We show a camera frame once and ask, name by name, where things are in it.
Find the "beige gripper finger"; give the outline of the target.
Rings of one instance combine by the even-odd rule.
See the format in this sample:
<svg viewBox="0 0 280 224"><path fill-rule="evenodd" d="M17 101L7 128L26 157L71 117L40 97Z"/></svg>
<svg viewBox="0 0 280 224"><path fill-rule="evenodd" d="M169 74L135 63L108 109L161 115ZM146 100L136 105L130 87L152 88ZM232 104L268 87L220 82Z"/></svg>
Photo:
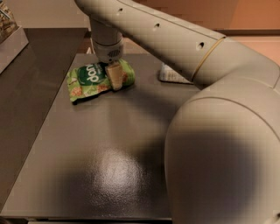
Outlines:
<svg viewBox="0 0 280 224"><path fill-rule="evenodd" d="M108 64L105 69L112 88L115 91L121 89L123 86L123 68L121 64L115 61Z"/></svg>

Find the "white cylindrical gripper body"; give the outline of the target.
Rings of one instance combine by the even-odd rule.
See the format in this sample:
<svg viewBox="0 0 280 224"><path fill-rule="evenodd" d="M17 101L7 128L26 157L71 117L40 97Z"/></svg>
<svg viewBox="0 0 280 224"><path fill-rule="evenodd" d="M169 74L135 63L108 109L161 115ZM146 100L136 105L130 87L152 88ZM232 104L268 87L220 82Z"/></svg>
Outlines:
<svg viewBox="0 0 280 224"><path fill-rule="evenodd" d="M94 52L103 63L117 61L123 56L123 35L115 28L90 20Z"/></svg>

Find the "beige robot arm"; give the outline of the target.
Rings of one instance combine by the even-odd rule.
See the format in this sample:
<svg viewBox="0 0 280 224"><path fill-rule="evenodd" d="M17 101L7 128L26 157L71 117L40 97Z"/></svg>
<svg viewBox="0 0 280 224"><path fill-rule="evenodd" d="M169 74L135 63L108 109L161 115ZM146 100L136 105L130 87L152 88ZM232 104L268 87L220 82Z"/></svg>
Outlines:
<svg viewBox="0 0 280 224"><path fill-rule="evenodd" d="M136 3L74 0L97 57L132 39L198 89L164 144L173 224L279 224L277 63L216 31Z"/></svg>

